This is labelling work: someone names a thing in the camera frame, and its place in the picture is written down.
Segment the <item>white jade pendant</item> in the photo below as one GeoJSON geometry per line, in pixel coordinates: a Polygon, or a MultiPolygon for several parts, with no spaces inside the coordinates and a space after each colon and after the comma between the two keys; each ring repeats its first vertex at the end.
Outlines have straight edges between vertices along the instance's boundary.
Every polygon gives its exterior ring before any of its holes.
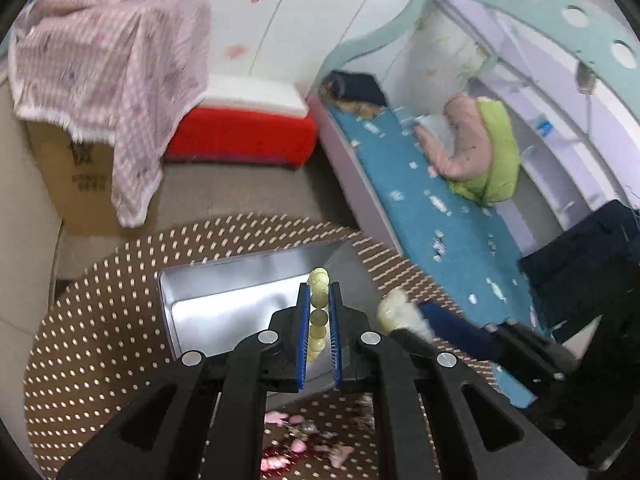
{"type": "Polygon", "coordinates": [[[381,330],[390,334],[394,330],[408,330],[417,337],[431,342],[435,334],[426,318],[400,287],[392,289],[378,304],[376,319],[381,330]]]}

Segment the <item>dark metal tin box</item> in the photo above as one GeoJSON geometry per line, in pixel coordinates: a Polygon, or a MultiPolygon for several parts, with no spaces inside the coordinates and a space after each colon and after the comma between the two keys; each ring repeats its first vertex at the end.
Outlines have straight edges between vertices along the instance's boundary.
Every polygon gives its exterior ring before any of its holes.
{"type": "Polygon", "coordinates": [[[299,285],[318,266],[340,284],[343,304],[367,315],[377,332],[382,294],[356,248],[347,240],[315,242],[160,272],[157,285],[171,354],[176,358],[198,350],[216,356],[233,350],[265,330],[274,312],[294,306],[299,285]]]}

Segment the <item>pink hair clip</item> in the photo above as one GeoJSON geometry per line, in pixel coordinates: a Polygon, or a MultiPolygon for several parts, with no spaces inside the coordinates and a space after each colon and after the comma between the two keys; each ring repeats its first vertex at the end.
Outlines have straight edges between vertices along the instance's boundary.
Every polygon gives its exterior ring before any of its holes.
{"type": "Polygon", "coordinates": [[[329,452],[331,466],[335,469],[341,469],[354,451],[355,449],[352,446],[342,444],[334,445],[329,452]]]}

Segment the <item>blue bed sheet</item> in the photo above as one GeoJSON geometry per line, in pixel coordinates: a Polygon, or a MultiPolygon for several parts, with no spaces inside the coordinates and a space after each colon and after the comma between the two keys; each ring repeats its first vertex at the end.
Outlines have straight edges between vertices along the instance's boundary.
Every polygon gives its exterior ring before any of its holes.
{"type": "Polygon", "coordinates": [[[394,242],[435,283],[432,301],[475,325],[514,318],[545,332],[518,268],[522,253],[498,209],[457,196],[431,172],[409,114],[384,110],[365,120],[333,106],[322,113],[357,165],[394,242]]]}

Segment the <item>brown polka dot tablecloth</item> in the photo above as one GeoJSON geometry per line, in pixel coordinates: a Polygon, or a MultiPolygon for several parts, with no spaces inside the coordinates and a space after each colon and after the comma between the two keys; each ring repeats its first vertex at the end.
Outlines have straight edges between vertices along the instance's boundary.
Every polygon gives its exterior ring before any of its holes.
{"type": "Polygon", "coordinates": [[[462,311],[395,249],[332,222],[286,214],[230,214],[143,234],[93,263],[48,307],[29,352],[24,413],[44,478],[62,466],[170,360],[156,280],[179,264],[349,240],[382,294],[462,311]]]}

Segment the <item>green blanket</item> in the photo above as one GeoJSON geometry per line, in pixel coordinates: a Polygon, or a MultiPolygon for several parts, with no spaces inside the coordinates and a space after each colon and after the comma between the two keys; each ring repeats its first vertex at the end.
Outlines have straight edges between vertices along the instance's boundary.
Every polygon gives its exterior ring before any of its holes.
{"type": "Polygon", "coordinates": [[[466,200],[490,206],[510,200],[518,184],[521,159],[511,119],[501,101],[481,96],[475,100],[488,135],[491,163],[472,180],[448,181],[450,191],[466,200]]]}

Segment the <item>pink pillow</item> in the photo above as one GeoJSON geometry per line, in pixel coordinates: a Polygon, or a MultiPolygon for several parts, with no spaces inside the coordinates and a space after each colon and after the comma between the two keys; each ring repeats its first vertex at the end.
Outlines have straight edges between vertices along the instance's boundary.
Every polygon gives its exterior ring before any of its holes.
{"type": "Polygon", "coordinates": [[[454,133],[454,152],[430,130],[417,124],[414,133],[435,171],[448,180],[467,181],[479,177],[492,162],[491,144],[476,101],[458,93],[444,106],[444,115],[454,133]]]}

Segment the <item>beige cabinet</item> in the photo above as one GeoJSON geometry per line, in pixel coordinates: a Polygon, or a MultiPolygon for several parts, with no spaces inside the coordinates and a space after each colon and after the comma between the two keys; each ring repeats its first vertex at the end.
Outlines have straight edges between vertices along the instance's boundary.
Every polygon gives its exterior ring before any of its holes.
{"type": "Polygon", "coordinates": [[[23,408],[23,376],[49,305],[52,263],[61,221],[13,113],[8,76],[1,75],[1,419],[32,465],[23,408]]]}

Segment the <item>red ottoman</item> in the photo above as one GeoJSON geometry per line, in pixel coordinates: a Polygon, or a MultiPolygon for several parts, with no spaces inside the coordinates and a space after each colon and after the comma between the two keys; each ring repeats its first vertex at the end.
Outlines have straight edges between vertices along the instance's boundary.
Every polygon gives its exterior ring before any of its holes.
{"type": "Polygon", "coordinates": [[[165,162],[242,162],[299,168],[317,144],[314,120],[232,108],[195,107],[166,148],[165,162]]]}

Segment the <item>folded dark clothes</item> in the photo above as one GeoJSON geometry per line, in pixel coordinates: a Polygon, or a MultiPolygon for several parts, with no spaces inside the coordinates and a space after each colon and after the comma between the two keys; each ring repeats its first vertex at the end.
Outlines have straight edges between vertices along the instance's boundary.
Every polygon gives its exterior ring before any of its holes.
{"type": "Polygon", "coordinates": [[[388,105],[375,76],[366,73],[332,70],[322,80],[318,93],[324,104],[361,119],[375,118],[388,105]]]}

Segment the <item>brown cardboard box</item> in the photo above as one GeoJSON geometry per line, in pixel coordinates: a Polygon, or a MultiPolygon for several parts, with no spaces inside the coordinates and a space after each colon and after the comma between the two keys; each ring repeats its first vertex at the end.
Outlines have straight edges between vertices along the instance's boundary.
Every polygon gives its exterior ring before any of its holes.
{"type": "Polygon", "coordinates": [[[76,143],[62,128],[28,122],[29,143],[52,204],[72,235],[115,236],[112,205],[113,149],[76,143]]]}

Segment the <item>pink checked cloth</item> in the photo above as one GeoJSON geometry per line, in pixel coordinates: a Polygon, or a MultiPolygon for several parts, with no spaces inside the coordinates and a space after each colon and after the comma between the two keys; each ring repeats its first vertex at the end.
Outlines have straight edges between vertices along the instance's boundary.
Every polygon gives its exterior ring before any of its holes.
{"type": "Polygon", "coordinates": [[[162,157],[208,85],[206,0],[35,0],[10,36],[15,115],[113,150],[111,202],[142,226],[162,157]]]}

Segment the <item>white wardrobe with butterflies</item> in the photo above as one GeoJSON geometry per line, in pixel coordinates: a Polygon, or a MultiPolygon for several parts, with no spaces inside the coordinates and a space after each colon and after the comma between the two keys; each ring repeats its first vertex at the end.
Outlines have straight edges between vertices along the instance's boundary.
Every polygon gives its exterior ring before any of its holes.
{"type": "Polygon", "coordinates": [[[409,0],[207,0],[208,70],[307,91],[329,53],[394,18],[409,0]]]}

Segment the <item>teal bunk bed frame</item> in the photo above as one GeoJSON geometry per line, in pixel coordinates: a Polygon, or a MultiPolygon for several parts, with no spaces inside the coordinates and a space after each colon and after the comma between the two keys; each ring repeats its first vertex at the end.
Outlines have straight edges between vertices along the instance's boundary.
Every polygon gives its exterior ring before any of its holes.
{"type": "Polygon", "coordinates": [[[639,43],[577,0],[409,0],[341,41],[319,73],[378,80],[402,112],[437,114],[460,91],[523,124],[526,176],[567,228],[608,200],[639,203],[639,43]]]}

